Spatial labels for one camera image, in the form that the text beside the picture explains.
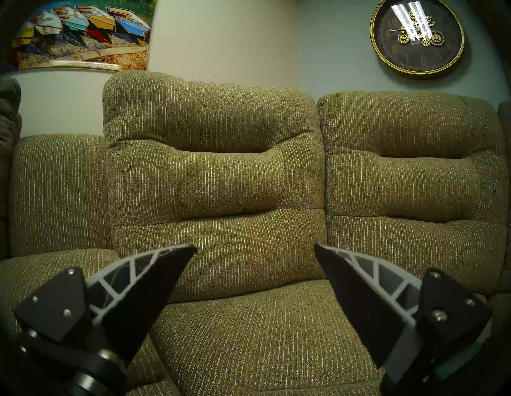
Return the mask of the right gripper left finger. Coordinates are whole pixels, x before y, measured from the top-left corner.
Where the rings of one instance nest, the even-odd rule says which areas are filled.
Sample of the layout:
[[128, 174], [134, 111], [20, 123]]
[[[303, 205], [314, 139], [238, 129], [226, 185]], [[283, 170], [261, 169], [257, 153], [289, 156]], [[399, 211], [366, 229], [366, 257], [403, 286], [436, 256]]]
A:
[[25, 348], [62, 363], [98, 360], [101, 350], [129, 363], [197, 252], [184, 244], [138, 253], [88, 278], [77, 266], [62, 270], [12, 309]]

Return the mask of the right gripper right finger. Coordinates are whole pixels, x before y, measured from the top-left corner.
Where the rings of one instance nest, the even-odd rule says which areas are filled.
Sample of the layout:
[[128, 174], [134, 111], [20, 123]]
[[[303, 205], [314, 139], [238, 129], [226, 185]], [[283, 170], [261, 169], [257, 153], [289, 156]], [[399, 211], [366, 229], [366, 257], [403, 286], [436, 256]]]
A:
[[335, 297], [382, 383], [442, 383], [489, 338], [491, 310], [437, 268], [422, 279], [384, 259], [315, 244]]

